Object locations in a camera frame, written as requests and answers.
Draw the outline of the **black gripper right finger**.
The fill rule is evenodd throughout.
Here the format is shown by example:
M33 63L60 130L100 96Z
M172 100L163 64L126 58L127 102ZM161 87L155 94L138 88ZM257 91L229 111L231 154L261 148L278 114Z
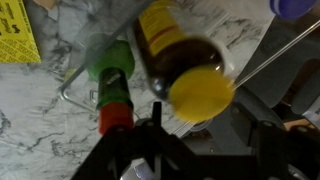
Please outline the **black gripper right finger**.
M320 133L293 126L285 131L270 121L257 124L257 165L259 180L307 180L320 177Z

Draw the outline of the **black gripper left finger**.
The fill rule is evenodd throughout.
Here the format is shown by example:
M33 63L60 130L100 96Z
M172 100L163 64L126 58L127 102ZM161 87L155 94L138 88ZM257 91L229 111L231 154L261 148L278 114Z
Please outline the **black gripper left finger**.
M120 180L132 161L144 159L158 180L200 180L198 159L176 136L161 126L162 104L136 123L126 103L111 103L99 110L98 141L71 180Z

